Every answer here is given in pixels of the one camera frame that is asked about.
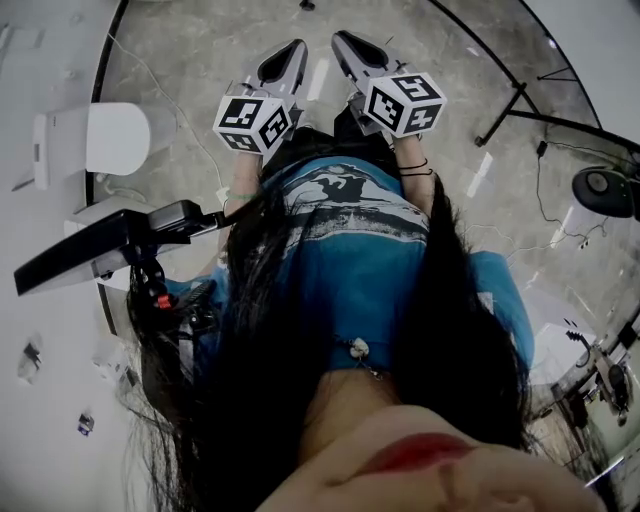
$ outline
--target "gray floor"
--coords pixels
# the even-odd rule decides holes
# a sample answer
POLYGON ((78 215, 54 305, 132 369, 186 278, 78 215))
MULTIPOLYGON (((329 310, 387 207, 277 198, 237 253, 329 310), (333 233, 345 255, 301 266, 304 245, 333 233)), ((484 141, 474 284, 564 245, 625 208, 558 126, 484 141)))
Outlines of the gray floor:
MULTIPOLYGON (((566 64, 519 1, 444 3, 485 39, 518 78, 530 84, 529 93, 543 112, 595 122, 577 84, 535 80, 536 75, 566 64)), ((447 95, 443 117, 425 135, 423 145, 462 211, 474 248, 511 255, 509 262, 520 285, 536 276, 549 291, 571 302, 599 336, 617 331, 638 300, 640 224, 608 219, 606 236, 599 228, 591 231, 583 249, 582 241, 575 238, 548 247, 558 225, 545 222, 539 211, 535 149, 543 137, 617 154, 622 154, 621 149, 568 130, 554 128, 545 133, 542 125, 516 118, 507 119, 486 147, 477 148, 475 136, 491 125, 513 89, 493 61, 427 0, 318 0, 314 12, 300 10, 297 0, 132 2, 117 37, 148 64, 164 91, 182 108, 217 161, 223 184, 228 185, 233 155, 211 126, 220 98, 231 81, 240 78, 242 63, 269 46, 299 37, 309 46, 310 79, 316 63, 331 57, 330 37, 339 29, 362 32, 382 43, 392 38, 389 45, 430 73, 447 95), (487 152, 493 162, 469 197, 487 152)), ((308 105, 318 127, 328 132, 349 93, 346 80, 337 78, 339 71, 333 69, 330 74, 336 79, 328 83, 320 101, 308 105)), ((117 48, 102 99, 169 104, 145 68, 117 48)), ((110 178, 108 190, 134 199, 142 199, 142 194, 158 207, 192 199, 205 211, 219 209, 213 164, 185 119, 177 115, 180 128, 174 144, 152 155, 133 175, 110 178)), ((540 192, 545 211, 562 220, 573 206, 565 225, 568 231, 585 233, 604 220, 577 205, 571 194, 573 174, 594 163, 603 161, 555 146, 542 160, 540 192)), ((97 186, 97 194, 98 198, 107 194, 103 185, 97 186)), ((211 238, 191 248, 168 273, 179 278, 194 275, 211 257, 214 246, 211 238)), ((112 303, 117 323, 124 325, 122 297, 112 295, 112 303)))

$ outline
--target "long black hair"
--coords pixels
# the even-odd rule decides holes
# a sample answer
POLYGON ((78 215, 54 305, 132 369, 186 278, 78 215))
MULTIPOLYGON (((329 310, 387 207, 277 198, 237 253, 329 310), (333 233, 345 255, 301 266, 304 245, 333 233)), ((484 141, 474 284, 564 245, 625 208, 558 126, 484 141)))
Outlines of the long black hair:
MULTIPOLYGON (((286 270, 287 286, 280 285, 291 213, 272 190, 234 225, 224 313, 207 294, 157 309, 144 293, 143 273, 132 269, 128 309, 154 409, 146 418, 155 439, 148 462, 158 510, 255 510, 296 468, 333 333, 300 310, 299 252, 286 270), (194 308, 219 342, 206 371, 196 365, 189 374, 178 338, 194 308)), ((307 227, 312 223, 313 215, 307 227)), ((425 258, 393 344, 396 393, 479 441, 526 449, 527 371, 478 299, 456 224, 436 177, 425 258)))

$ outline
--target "white toilet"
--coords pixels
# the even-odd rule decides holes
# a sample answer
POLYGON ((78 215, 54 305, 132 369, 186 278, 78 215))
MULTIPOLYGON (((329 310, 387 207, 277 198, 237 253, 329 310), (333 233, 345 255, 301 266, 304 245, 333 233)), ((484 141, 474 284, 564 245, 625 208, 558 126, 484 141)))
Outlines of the white toilet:
POLYGON ((34 121, 34 177, 39 189, 86 169, 125 176, 171 145, 177 130, 162 106, 92 103, 38 114, 34 121))

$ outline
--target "black and white marker cube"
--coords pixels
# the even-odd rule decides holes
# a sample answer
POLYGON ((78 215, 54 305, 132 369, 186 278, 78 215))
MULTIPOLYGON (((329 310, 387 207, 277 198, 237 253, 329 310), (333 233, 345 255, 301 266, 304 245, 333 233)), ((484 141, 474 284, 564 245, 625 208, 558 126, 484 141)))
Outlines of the black and white marker cube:
POLYGON ((273 153, 291 127, 286 105, 279 98, 224 96, 213 131, 233 151, 273 153))
POLYGON ((432 130, 447 98, 427 73, 372 78, 364 112, 396 137, 432 130))

